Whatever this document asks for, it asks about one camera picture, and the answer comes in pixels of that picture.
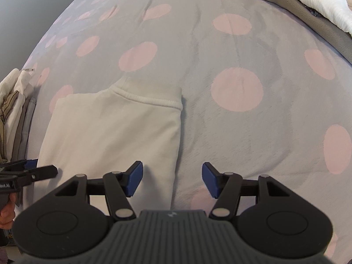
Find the white sweatshirt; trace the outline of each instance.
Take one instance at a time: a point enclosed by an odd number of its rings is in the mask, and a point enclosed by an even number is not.
[[[35,183],[34,201],[76,174],[102,178],[139,160],[144,174],[129,199],[133,209],[170,209],[181,111],[181,88],[130,77],[98,93],[59,99],[38,160],[38,166],[55,165],[59,174]],[[24,208],[31,204],[29,189]],[[108,213],[104,197],[90,203]]]

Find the logo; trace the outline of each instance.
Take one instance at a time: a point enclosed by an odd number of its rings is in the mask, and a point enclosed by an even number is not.
[[[177,215],[177,213],[176,213],[176,212],[171,212],[171,213],[168,213],[168,216],[169,216],[169,217],[174,217],[175,215]]]
[[[0,184],[0,189],[10,189],[11,186],[9,183],[6,183],[6,184]]]

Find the finger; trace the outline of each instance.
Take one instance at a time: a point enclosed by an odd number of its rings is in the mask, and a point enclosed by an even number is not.
[[[14,204],[16,202],[17,194],[15,192],[10,193],[10,201]]]
[[[14,210],[15,210],[15,204],[12,202],[8,202],[7,205],[5,205],[4,208],[1,210],[0,215],[2,218],[6,218]]]
[[[6,223],[6,224],[0,224],[0,228],[1,229],[11,229],[13,226],[13,220]]]
[[[12,221],[15,218],[15,216],[16,216],[16,213],[14,211],[11,211],[7,217],[0,218],[0,225],[6,224],[6,223]]]

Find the round black disc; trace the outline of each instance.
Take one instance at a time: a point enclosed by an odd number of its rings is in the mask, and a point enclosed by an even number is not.
[[[321,253],[332,237],[332,224],[325,214],[308,202],[285,197],[248,208],[238,216],[236,229],[254,249],[286,259]]]
[[[44,259],[71,257],[100,243],[108,232],[104,213],[72,197],[32,205],[13,225],[18,248]]]

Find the stack of folded clothes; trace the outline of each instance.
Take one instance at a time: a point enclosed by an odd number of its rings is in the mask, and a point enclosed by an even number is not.
[[[29,72],[15,68],[0,82],[0,163],[25,158],[36,100]]]
[[[352,0],[267,0],[285,8],[352,64]]]

